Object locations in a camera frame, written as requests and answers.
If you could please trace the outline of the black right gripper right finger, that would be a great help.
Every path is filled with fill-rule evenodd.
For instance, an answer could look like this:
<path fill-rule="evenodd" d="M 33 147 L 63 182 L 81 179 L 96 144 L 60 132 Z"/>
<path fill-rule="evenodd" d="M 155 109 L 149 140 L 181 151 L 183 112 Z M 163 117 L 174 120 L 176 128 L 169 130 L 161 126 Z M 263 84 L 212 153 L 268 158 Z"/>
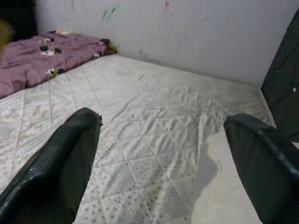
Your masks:
<path fill-rule="evenodd" d="M 299 151 L 276 128 L 245 113 L 224 122 L 228 145 L 250 201 L 264 224 L 299 222 Z"/>

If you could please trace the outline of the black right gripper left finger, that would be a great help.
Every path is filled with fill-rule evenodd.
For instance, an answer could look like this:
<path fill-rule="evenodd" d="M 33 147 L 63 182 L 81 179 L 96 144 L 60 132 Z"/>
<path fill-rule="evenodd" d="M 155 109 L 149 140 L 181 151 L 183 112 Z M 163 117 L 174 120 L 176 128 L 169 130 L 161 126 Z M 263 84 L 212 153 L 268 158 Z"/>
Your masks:
<path fill-rule="evenodd" d="M 102 117 L 74 112 L 17 172 L 0 195 L 3 224 L 71 224 L 91 176 Z"/>

